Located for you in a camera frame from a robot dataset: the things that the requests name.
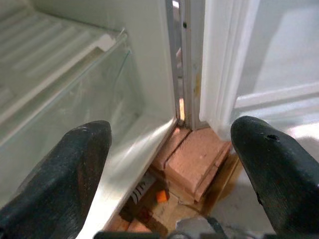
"white plastic panel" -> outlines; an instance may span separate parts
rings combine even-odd
[[[24,0],[1,0],[0,1],[0,19],[5,18],[17,9],[27,7]]]
[[[93,238],[120,212],[175,124],[176,119],[162,121],[142,114],[121,144],[112,145],[88,217],[77,239]]]
[[[29,0],[42,12],[129,36],[146,109],[158,118],[176,115],[164,0]]]
[[[261,1],[238,95],[319,83],[319,2]]]
[[[206,3],[201,119],[224,139],[243,115],[284,131],[318,122],[318,1]]]

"open refrigerator door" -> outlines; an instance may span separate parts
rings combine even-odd
[[[227,140],[244,115],[291,135],[318,123],[318,13],[313,0],[206,1],[200,119]]]

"orange object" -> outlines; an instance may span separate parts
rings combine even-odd
[[[156,200],[158,203],[167,202],[169,199],[169,194],[166,190],[161,190],[156,193]]]

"brick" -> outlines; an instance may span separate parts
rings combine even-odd
[[[128,232],[132,233],[151,233],[152,231],[148,229],[143,223],[134,219],[128,228]]]
[[[231,142],[226,143],[225,148],[223,149],[223,155],[218,157],[218,159],[214,163],[217,168],[219,168],[222,162],[224,162],[225,158],[229,154],[231,147],[232,147]]]
[[[195,194],[225,144],[211,128],[193,131],[168,159],[164,171]]]
[[[198,186],[198,188],[196,189],[195,192],[195,200],[197,202],[199,202],[200,198],[203,196],[203,194],[205,193],[205,191],[207,190],[208,186],[210,185],[210,183],[213,181],[218,167],[225,161],[225,159],[228,157],[229,154],[229,150],[231,148],[231,143],[226,143],[225,146],[222,149],[221,154],[218,156],[218,158],[215,160],[215,164],[213,165],[213,167],[210,169],[210,171],[208,172],[208,174],[206,175],[205,179],[200,183],[200,185]]]
[[[197,202],[200,201],[201,196],[203,196],[204,192],[208,188],[211,181],[214,179],[216,173],[218,171],[218,168],[213,165],[213,167],[210,169],[204,180],[201,182],[201,184],[198,186],[198,189],[195,192],[195,200]]]
[[[189,129],[177,127],[172,133],[172,135],[165,142],[163,147],[160,149],[159,153],[152,162],[152,165],[156,169],[163,171],[165,169],[165,163],[168,160],[168,158],[189,133]]]
[[[114,216],[111,222],[104,227],[107,232],[124,232],[129,228],[130,223],[124,220],[120,215]]]

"refrigerator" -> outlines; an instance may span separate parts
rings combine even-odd
[[[316,0],[0,0],[0,207],[93,120],[112,146],[78,238],[119,212],[177,124],[230,140],[250,115],[304,137],[318,16]]]

